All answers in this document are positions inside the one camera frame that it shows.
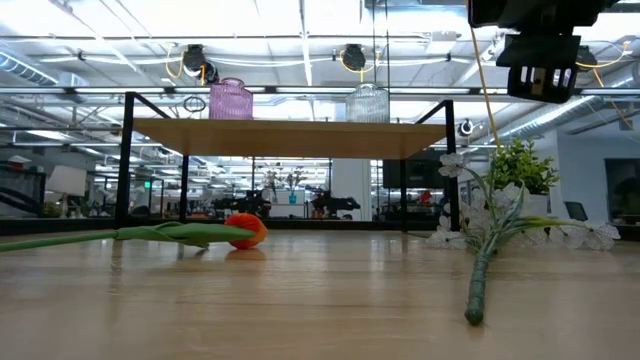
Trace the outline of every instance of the table surface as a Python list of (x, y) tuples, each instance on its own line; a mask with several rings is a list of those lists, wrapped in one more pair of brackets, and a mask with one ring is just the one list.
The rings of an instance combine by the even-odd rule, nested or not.
[(473, 255), (397, 232), (25, 250), (0, 254), (0, 348), (7, 360), (637, 359), (639, 259), (637, 243), (501, 252), (486, 324), (471, 328)]
[(189, 155), (404, 159), (445, 137), (444, 125), (135, 119), (134, 130)]

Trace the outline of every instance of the wooden shelf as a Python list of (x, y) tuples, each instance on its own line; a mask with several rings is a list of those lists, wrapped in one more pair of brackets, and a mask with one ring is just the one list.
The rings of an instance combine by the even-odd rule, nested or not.
[(189, 155), (404, 159), (445, 137), (444, 125), (135, 119), (133, 128)]

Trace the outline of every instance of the office chair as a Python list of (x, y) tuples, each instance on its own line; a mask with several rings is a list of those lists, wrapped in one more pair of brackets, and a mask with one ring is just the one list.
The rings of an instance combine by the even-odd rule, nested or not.
[(567, 212), (569, 213), (569, 218), (578, 221), (587, 221), (589, 218), (587, 217), (587, 213), (584, 211), (584, 207), (582, 203), (575, 201), (565, 201), (564, 206), (567, 207)]

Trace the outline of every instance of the pink glass vase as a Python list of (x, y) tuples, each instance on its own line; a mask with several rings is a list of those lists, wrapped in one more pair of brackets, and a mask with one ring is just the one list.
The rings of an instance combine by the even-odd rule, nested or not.
[(253, 94), (236, 78), (224, 78), (211, 86), (209, 119), (253, 120)]

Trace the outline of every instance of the clear glass vase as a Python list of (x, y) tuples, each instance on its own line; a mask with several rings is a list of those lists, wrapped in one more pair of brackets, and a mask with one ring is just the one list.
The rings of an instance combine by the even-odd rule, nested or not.
[(347, 96), (347, 121), (389, 123), (389, 96), (374, 84), (360, 84)]
[(224, 78), (211, 86), (209, 119), (253, 120), (253, 94), (236, 78)]

